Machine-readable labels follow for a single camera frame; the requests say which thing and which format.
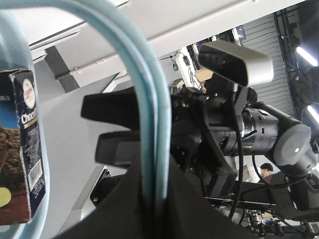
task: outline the cable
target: cable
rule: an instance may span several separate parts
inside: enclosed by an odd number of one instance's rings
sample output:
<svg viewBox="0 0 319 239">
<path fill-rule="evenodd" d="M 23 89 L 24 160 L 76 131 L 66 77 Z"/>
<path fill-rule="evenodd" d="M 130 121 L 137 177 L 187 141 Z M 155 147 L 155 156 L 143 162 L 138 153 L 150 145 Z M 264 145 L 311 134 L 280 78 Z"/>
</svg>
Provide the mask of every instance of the cable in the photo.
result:
<svg viewBox="0 0 319 239">
<path fill-rule="evenodd" d="M 303 181 L 304 179 L 306 179 L 307 177 L 308 177 L 308 175 L 302 177 L 301 179 L 299 179 L 299 180 L 297 180 L 297 181 L 295 181 L 295 182 L 291 182 L 291 183 L 280 183 L 280 184 L 275 184 L 275 185 L 272 185 L 272 186 L 275 186 L 274 189 L 285 188 L 285 187 L 291 186 L 291 185 L 293 185 L 293 184 L 299 183 L 299 182 Z M 246 193 L 250 193 L 250 192 L 258 191 L 258 190 L 262 190 L 262 189 L 268 189 L 268 188 L 271 188 L 271 187 L 268 186 L 268 185 L 266 185 L 266 186 L 259 187 L 259 188 L 252 188 L 252 189 L 243 191 L 241 194 L 244 195 L 244 194 L 246 194 Z"/>
<path fill-rule="evenodd" d="M 269 186 L 270 188 L 283 188 L 283 187 L 280 187 L 280 186 L 277 186 L 277 185 L 272 185 L 272 184 L 268 183 L 268 182 L 260 175 L 260 173 L 258 172 L 257 166 L 256 166 L 256 160 L 255 160 L 255 156 L 254 156 L 254 155 L 252 155 L 252 161 L 253 161 L 253 166 L 254 166 L 255 172 L 257 173 L 259 179 L 260 179 L 264 184 L 266 184 L 266 185 Z"/>
<path fill-rule="evenodd" d="M 318 232 L 318 233 L 307 233 L 307 232 L 304 232 L 304 231 L 302 231 L 302 230 L 300 230 L 300 229 L 298 229 L 298 228 L 296 228 L 296 227 L 290 225 L 289 223 L 287 223 L 287 222 L 285 221 L 285 219 L 281 218 L 281 217 L 278 216 L 276 213 L 274 213 L 274 212 L 272 212 L 272 211 L 266 211 L 266 212 L 269 213 L 269 214 L 271 214 L 271 215 L 273 215 L 274 217 L 278 218 L 278 219 L 279 219 L 281 222 L 283 222 L 286 226 L 288 226 L 288 227 L 290 227 L 290 228 L 292 228 L 292 229 L 294 229 L 294 230 L 296 230 L 296 231 L 298 231 L 298 232 L 300 232 L 300 233 L 302 233 L 302 234 L 304 234 L 304 235 L 312 236 L 312 237 L 319 236 L 319 232 Z"/>
<path fill-rule="evenodd" d="M 243 220 L 244 220 L 244 218 L 245 218 L 245 209 L 244 208 L 242 208 L 242 209 L 243 209 L 243 213 L 242 213 L 241 218 L 240 218 L 240 220 L 238 222 L 238 225 L 241 225 Z"/>
<path fill-rule="evenodd" d="M 176 64 L 176 62 L 173 60 L 173 57 L 174 57 L 175 55 L 172 55 L 172 56 L 168 56 L 168 57 L 164 57 L 164 58 L 162 58 L 162 59 L 160 59 L 159 61 L 161 61 L 161 60 L 165 60 L 165 59 L 171 59 L 172 60 L 172 62 L 174 62 L 175 64 Z"/>
<path fill-rule="evenodd" d="M 237 144 L 238 144 L 238 154 L 239 154 L 239 172 L 238 172 L 238 189 L 237 192 L 235 193 L 235 199 L 232 205 L 232 208 L 230 210 L 230 213 L 228 215 L 229 219 L 232 219 L 236 210 L 236 207 L 238 206 L 239 203 L 239 198 L 241 194 L 241 189 L 243 186 L 243 174 L 244 174 L 244 152 L 243 152 L 243 147 L 242 147 L 242 138 L 241 138 L 241 133 L 239 130 L 239 125 L 237 122 L 236 118 L 236 111 L 235 111 L 235 104 L 234 104 L 234 97 L 236 95 L 236 92 L 231 92 L 229 95 L 229 98 L 227 101 L 229 101 L 229 104 L 231 106 L 231 118 L 233 121 L 233 125 L 236 130 L 236 138 L 237 138 Z"/>
</svg>

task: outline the ceiling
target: ceiling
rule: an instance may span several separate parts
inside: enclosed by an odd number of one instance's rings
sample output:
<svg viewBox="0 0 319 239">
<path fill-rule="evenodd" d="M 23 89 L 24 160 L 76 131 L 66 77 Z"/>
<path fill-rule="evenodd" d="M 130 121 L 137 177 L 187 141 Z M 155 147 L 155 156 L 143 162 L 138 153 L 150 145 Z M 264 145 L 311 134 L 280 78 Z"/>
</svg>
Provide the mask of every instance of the ceiling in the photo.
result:
<svg viewBox="0 0 319 239">
<path fill-rule="evenodd" d="M 156 55 L 161 57 L 301 1 L 132 0 L 121 11 L 137 24 Z M 23 9 L 13 13 L 31 45 L 82 22 L 54 8 Z M 76 32 L 74 37 L 55 47 L 69 70 L 78 68 L 71 73 L 80 87 L 125 70 L 119 56 L 94 28 L 82 25 Z M 101 64 L 81 68 L 101 58 Z"/>
</svg>

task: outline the electronic equipment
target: electronic equipment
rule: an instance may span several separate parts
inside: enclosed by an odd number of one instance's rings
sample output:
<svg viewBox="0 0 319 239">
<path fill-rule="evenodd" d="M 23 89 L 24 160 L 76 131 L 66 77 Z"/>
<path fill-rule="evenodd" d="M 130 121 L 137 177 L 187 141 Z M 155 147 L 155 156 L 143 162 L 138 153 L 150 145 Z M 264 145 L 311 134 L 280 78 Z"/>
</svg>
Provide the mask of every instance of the electronic equipment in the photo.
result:
<svg viewBox="0 0 319 239">
<path fill-rule="evenodd" d="M 262 54 L 230 44 L 209 42 L 201 47 L 199 62 L 217 73 L 206 93 L 183 88 L 171 95 L 172 157 L 186 175 L 185 181 L 193 180 L 213 205 L 234 204 L 238 197 L 235 207 L 272 211 L 284 219 L 319 221 L 318 155 L 310 144 L 310 128 L 264 103 L 247 103 L 247 86 L 256 85 L 255 79 L 257 83 L 270 81 L 272 64 Z M 138 161 L 140 121 L 133 88 L 86 96 L 81 115 L 131 130 L 100 135 L 97 162 L 128 167 Z M 237 173 L 225 156 L 239 155 L 241 150 L 245 155 L 265 155 L 278 166 L 282 173 L 274 177 L 275 185 L 235 180 Z M 102 188 L 94 191 L 111 191 L 113 183 L 106 180 L 110 177 L 101 180 L 97 188 Z"/>
</svg>

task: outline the person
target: person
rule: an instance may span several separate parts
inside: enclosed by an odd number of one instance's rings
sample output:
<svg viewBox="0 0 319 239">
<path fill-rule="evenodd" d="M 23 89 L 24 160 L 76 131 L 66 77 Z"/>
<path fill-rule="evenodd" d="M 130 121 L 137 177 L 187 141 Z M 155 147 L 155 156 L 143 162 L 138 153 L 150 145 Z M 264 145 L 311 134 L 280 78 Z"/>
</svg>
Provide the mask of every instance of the person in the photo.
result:
<svg viewBox="0 0 319 239">
<path fill-rule="evenodd" d="M 274 171 L 273 166 L 270 163 L 263 163 L 260 166 L 260 175 L 263 177 L 263 179 L 266 180 L 266 182 L 270 181 L 270 174 Z"/>
</svg>

